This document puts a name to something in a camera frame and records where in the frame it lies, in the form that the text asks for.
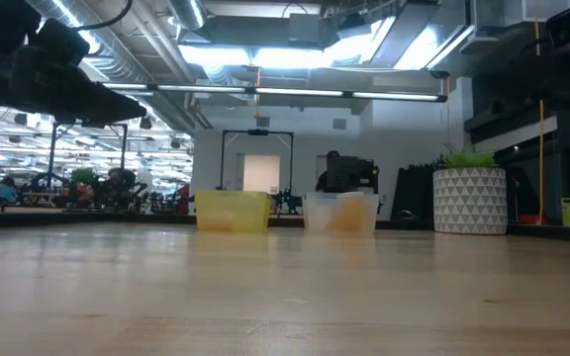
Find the silver round ventilation duct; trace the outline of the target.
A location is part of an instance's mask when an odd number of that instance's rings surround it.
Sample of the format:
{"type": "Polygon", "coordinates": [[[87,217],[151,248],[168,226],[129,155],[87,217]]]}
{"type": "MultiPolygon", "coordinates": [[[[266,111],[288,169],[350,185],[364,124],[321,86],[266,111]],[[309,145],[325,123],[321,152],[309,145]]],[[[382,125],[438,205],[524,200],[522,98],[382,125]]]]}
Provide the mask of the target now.
{"type": "Polygon", "coordinates": [[[195,31],[207,22],[207,10],[202,0],[167,0],[168,7],[180,28],[195,31]]]}

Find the yellow translucent plastic bin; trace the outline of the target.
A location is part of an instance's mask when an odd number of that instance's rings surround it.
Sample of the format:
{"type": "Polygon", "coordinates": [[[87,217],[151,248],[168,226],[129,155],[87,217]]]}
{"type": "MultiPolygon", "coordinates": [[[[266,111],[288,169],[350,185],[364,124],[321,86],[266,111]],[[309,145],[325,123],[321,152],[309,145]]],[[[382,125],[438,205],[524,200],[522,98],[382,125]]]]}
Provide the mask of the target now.
{"type": "Polygon", "coordinates": [[[201,190],[195,194],[195,209],[199,230],[203,230],[198,223],[203,213],[228,211],[234,217],[233,229],[217,232],[263,233],[268,228],[270,197],[265,192],[201,190]]]}

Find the long ceiling light bar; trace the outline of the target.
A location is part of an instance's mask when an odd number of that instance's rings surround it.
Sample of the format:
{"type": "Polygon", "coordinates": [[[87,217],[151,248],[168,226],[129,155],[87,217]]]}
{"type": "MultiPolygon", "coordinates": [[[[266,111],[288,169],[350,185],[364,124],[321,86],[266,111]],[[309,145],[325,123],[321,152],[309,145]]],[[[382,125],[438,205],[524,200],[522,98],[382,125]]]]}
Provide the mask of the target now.
{"type": "Polygon", "coordinates": [[[327,89],[301,89],[301,88],[274,88],[274,87],[238,87],[213,86],[196,84],[152,84],[152,83],[109,83],[103,82],[108,89],[119,91],[157,91],[157,92],[185,92],[206,94],[245,94],[245,95],[281,95],[298,97],[320,97],[336,99],[358,100],[384,100],[443,103],[448,97],[440,94],[421,94],[404,92],[370,92],[370,91],[344,91],[327,89]]]}

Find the tall black metal frame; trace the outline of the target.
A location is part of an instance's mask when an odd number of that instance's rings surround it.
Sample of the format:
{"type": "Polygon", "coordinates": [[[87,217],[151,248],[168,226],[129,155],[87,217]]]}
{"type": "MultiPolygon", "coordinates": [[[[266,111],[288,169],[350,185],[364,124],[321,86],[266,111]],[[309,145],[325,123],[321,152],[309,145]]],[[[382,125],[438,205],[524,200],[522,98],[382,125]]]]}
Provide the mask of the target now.
{"type": "Polygon", "coordinates": [[[53,122],[51,135],[50,135],[50,147],[48,150],[48,167],[47,167],[47,188],[50,190],[52,188],[52,179],[54,176],[54,157],[56,153],[56,143],[62,136],[73,136],[73,137],[85,137],[92,138],[95,141],[103,141],[109,139],[116,139],[121,144],[121,156],[120,156],[120,167],[125,167],[126,162],[126,152],[128,143],[128,125],[127,124],[110,124],[109,128],[121,129],[120,132],[115,133],[113,136],[108,134],[95,134],[95,133],[77,133],[71,132],[74,127],[82,127],[82,123],[70,123],[62,124],[59,122],[53,122]]]}

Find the clear translucent plastic bin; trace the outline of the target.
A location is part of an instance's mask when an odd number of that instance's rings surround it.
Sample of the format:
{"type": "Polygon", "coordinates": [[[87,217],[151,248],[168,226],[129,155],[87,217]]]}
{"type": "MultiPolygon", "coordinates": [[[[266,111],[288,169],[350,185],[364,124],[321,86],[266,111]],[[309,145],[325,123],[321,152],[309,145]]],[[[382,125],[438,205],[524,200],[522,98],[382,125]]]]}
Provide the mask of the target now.
{"type": "Polygon", "coordinates": [[[345,193],[308,193],[303,197],[305,229],[311,232],[358,232],[371,233],[375,229],[379,199],[377,195],[365,194],[367,200],[367,220],[363,231],[336,231],[330,228],[333,209],[337,197],[345,193]]]}

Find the green leafy background plant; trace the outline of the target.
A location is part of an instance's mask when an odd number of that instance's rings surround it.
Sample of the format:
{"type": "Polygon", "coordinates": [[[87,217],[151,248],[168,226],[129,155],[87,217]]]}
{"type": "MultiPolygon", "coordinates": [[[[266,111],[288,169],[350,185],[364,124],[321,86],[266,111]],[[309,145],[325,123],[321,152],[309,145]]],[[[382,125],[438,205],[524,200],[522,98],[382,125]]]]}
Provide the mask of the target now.
{"type": "Polygon", "coordinates": [[[98,183],[98,175],[91,167],[74,169],[70,178],[71,184],[75,186],[94,186],[98,183]]]}

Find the black metal frame stand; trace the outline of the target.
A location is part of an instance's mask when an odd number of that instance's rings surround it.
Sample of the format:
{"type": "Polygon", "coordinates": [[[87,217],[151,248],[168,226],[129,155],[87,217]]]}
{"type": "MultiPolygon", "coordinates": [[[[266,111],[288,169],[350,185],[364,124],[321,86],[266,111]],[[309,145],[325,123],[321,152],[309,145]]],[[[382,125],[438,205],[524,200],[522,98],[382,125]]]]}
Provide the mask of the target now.
{"type": "Polygon", "coordinates": [[[216,186],[217,190],[225,190],[225,160],[226,160],[226,148],[234,141],[234,139],[227,140],[228,134],[247,134],[250,136],[270,136],[274,135],[278,138],[281,135],[287,135],[290,142],[287,144],[289,148],[289,176],[288,182],[285,185],[286,189],[291,189],[293,183],[293,160],[294,160],[294,145],[295,145],[295,134],[293,132],[275,132],[265,129],[248,129],[248,130],[223,130],[221,135],[221,153],[220,153],[220,169],[219,169],[219,184],[216,186]]]}

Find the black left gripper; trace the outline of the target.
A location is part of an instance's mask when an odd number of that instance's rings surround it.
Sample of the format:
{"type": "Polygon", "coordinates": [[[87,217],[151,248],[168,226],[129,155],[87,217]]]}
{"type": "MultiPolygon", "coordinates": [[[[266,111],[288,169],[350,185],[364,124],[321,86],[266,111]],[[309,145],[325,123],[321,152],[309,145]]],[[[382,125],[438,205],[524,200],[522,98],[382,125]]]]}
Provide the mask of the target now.
{"type": "Polygon", "coordinates": [[[138,101],[91,82],[80,70],[89,49],[74,29],[47,19],[13,55],[12,105],[55,115],[60,126],[104,129],[105,124],[144,117],[147,109],[138,101]]]}

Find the white triangle-patterned planter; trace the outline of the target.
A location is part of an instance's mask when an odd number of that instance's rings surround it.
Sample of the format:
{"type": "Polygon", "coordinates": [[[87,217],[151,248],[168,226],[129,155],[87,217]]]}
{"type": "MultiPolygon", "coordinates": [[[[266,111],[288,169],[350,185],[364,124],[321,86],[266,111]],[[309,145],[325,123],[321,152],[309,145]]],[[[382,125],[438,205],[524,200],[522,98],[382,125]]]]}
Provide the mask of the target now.
{"type": "Polygon", "coordinates": [[[508,226],[506,170],[463,167],[433,172],[434,230],[502,235],[508,226]]]}

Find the black background robot arms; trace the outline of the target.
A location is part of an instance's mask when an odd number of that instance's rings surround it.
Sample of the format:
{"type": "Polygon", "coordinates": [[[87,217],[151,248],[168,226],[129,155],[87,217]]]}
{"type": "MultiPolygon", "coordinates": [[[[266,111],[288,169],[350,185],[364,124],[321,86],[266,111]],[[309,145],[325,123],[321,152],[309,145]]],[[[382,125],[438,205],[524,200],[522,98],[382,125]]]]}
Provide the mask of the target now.
{"type": "Polygon", "coordinates": [[[291,188],[271,195],[272,213],[276,216],[298,216],[303,212],[303,198],[294,194],[291,188]]]}

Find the seated person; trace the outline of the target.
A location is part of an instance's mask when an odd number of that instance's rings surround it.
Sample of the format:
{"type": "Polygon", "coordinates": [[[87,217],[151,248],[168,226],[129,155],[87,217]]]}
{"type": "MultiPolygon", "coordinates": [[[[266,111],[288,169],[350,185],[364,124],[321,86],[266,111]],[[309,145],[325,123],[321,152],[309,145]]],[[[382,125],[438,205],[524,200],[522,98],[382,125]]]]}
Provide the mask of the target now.
{"type": "Polygon", "coordinates": [[[17,203],[17,190],[12,177],[6,176],[0,181],[0,202],[7,204],[17,203]]]}

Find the black ribbed panel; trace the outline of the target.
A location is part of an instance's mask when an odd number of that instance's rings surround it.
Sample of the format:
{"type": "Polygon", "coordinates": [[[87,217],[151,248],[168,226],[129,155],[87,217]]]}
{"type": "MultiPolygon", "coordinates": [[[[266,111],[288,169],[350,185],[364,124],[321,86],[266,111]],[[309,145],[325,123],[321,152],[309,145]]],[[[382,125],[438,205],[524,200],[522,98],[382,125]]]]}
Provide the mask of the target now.
{"type": "Polygon", "coordinates": [[[431,165],[400,168],[392,205],[392,220],[433,220],[433,176],[431,165]]]}

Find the green spiky plant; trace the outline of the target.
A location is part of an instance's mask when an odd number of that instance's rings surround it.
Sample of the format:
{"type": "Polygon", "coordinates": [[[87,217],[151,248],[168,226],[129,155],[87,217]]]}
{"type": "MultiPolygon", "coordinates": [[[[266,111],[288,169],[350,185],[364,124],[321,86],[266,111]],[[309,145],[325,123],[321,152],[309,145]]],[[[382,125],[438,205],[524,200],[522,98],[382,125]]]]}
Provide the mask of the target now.
{"type": "Polygon", "coordinates": [[[457,149],[447,143],[444,147],[446,152],[442,153],[435,162],[436,169],[495,167],[497,165],[494,153],[491,151],[474,151],[469,148],[457,149]]]}

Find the dark display on stand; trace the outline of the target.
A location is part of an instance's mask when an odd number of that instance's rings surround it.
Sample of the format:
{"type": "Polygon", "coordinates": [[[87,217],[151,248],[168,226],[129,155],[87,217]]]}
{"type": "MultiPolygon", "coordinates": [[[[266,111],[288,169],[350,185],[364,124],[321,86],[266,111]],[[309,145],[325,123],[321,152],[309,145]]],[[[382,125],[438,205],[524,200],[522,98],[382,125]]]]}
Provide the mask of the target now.
{"type": "Polygon", "coordinates": [[[378,193],[379,169],[373,160],[355,156],[330,158],[327,165],[328,193],[378,193]]]}

